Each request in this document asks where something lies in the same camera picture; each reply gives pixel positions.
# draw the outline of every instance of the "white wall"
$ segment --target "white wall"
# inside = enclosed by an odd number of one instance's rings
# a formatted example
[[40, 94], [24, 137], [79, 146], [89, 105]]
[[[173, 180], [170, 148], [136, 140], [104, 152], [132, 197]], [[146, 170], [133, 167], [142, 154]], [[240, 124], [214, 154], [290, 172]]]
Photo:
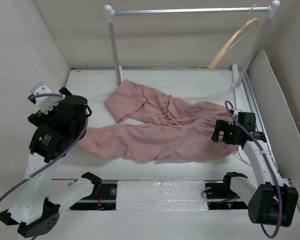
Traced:
[[[74, 68], [113, 66], [104, 6], [114, 10], [268, 6], [272, 0], [34, 0], [65, 59]], [[300, 0], [282, 0], [262, 47], [272, 56]], [[266, 13], [253, 13], [263, 22]], [[114, 18], [119, 62], [124, 67], [207, 67], [245, 23], [246, 13], [124, 16]], [[229, 51], [218, 67], [243, 63], [258, 31]]]
[[271, 65], [300, 132], [300, 11], [280, 40]]
[[[0, 0], [0, 196], [22, 180], [35, 127], [30, 89], [46, 82], [58, 90], [70, 68], [32, 0]], [[0, 212], [13, 201], [0, 204]], [[15, 239], [17, 228], [0, 222], [0, 240]]]

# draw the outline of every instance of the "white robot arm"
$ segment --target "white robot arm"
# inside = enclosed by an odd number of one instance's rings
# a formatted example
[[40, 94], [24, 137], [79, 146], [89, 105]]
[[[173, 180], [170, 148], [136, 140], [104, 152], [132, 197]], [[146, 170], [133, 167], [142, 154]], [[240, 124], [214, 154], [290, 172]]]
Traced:
[[248, 156], [257, 186], [254, 186], [242, 173], [228, 172], [220, 183], [221, 192], [239, 196], [248, 207], [250, 221], [255, 224], [274, 225], [276, 229], [269, 236], [274, 237], [279, 227], [289, 227], [292, 223], [298, 201], [298, 192], [290, 187], [287, 179], [280, 176], [272, 156], [267, 150], [266, 137], [256, 131], [256, 116], [251, 112], [237, 112], [226, 109], [231, 121], [217, 120], [211, 140], [222, 141], [226, 144], [239, 145]]
[[13, 205], [0, 213], [0, 220], [6, 225], [19, 225], [18, 233], [25, 238], [50, 232], [62, 211], [84, 197], [97, 195], [102, 184], [99, 177], [87, 172], [64, 192], [47, 197], [58, 165], [84, 136], [91, 110], [84, 97], [72, 95], [66, 88], [55, 94], [39, 83], [31, 93], [29, 100], [40, 111], [28, 118], [38, 129], [29, 146], [25, 183]]

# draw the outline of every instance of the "pink pants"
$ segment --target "pink pants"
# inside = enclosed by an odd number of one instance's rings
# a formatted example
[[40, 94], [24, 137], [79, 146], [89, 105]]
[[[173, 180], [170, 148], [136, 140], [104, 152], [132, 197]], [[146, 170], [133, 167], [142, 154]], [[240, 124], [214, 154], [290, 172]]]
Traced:
[[130, 117], [146, 124], [88, 127], [79, 145], [100, 157], [209, 161], [237, 150], [211, 140], [216, 120], [230, 119], [218, 104], [192, 104], [128, 80], [104, 103], [118, 123]]

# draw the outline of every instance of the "beige plastic hanger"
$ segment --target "beige plastic hanger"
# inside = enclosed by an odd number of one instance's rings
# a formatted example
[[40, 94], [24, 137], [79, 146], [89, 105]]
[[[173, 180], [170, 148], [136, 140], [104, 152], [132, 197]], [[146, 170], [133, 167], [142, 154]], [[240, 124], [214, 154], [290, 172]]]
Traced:
[[[214, 57], [214, 59], [212, 60], [212, 62], [210, 63], [210, 65], [208, 66], [208, 69], [210, 71], [213, 71], [216, 67], [216, 65], [218, 64], [218, 62], [220, 61], [220, 59], [223, 57], [223, 55], [225, 55], [230, 49], [232, 49], [241, 39], [243, 39], [248, 33], [250, 33], [254, 28], [259, 27], [260, 21], [258, 18], [252, 18], [250, 20], [249, 19], [249, 15], [251, 13], [251, 10], [257, 6], [257, 4], [253, 5], [251, 7], [251, 9], [249, 10], [246, 18], [245, 18], [245, 24], [238, 30], [235, 32], [235, 34], [233, 34], [233, 36], [226, 42], [226, 44], [221, 48], [221, 50], [219, 51], [219, 53]], [[246, 31], [246, 33], [239, 38], [239, 40], [237, 40], [234, 44], [232, 44], [232, 42], [240, 35], [242, 34], [250, 25], [252, 25], [252, 28], [248, 29]]]

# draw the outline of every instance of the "white metal pole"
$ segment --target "white metal pole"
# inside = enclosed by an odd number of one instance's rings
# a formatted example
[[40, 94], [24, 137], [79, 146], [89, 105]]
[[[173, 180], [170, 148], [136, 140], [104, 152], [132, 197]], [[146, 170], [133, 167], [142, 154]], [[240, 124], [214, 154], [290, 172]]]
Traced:
[[251, 62], [252, 62], [252, 60], [253, 60], [253, 58], [256, 54], [256, 51], [258, 50], [258, 47], [259, 47], [260, 42], [261, 42], [261, 40], [262, 40], [262, 38], [265, 34], [265, 31], [266, 31], [267, 27], [269, 26], [269, 23], [270, 23], [271, 19], [274, 17], [274, 15], [275, 15], [275, 13], [276, 13], [279, 6], [280, 6], [280, 1], [279, 0], [273, 0], [271, 5], [269, 6], [268, 15], [267, 15], [266, 19], [264, 20], [264, 23], [263, 23], [263, 25], [260, 29], [260, 32], [259, 32], [258, 36], [256, 37], [256, 40], [253, 44], [253, 47], [252, 47], [252, 49], [251, 49], [251, 51], [250, 51], [250, 53], [249, 53], [249, 55], [248, 55], [248, 57], [245, 61], [243, 69], [242, 69], [242, 71], [240, 73], [240, 76], [238, 78], [238, 81], [236, 81], [236, 83], [234, 83], [231, 86], [232, 90], [239, 89], [241, 87], [241, 83], [242, 83], [242, 81], [244, 79], [244, 76], [246, 75], [246, 72], [247, 72], [247, 70], [248, 70], [248, 68], [249, 68], [249, 66], [250, 66], [250, 64], [251, 64]]
[[[209, 13], [244, 13], [251, 7], [215, 7], [215, 8], [188, 8], [188, 9], [158, 9], [158, 10], [128, 10], [114, 11], [114, 16], [136, 15], [163, 15], [163, 14], [209, 14]], [[254, 7], [252, 12], [268, 12], [269, 6]]]
[[117, 53], [116, 40], [115, 40], [114, 23], [113, 23], [113, 21], [114, 21], [113, 17], [115, 16], [115, 11], [112, 10], [112, 7], [110, 5], [104, 6], [104, 11], [105, 11], [106, 21], [108, 23], [109, 34], [110, 34], [115, 77], [116, 77], [117, 84], [120, 85], [122, 80], [121, 80], [121, 74], [120, 74], [118, 53]]

